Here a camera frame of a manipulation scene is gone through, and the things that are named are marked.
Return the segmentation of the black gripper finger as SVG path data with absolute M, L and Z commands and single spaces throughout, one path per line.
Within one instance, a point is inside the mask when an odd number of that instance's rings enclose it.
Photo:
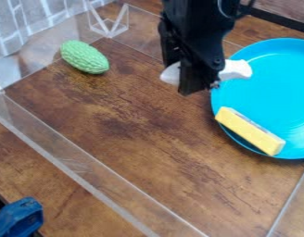
M 159 33 L 161 58 L 165 67 L 169 67 L 178 61 L 177 41 L 167 32 Z
M 178 86 L 177 91 L 186 96 L 210 88 L 218 80 L 218 72 L 225 67 L 222 54 L 197 55 L 178 54 Z

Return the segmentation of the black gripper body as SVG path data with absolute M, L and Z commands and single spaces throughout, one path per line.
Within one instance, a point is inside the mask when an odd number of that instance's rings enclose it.
M 224 54 L 222 40 L 234 22 L 249 14 L 256 0 L 159 0 L 158 33 L 177 41 L 178 53 Z

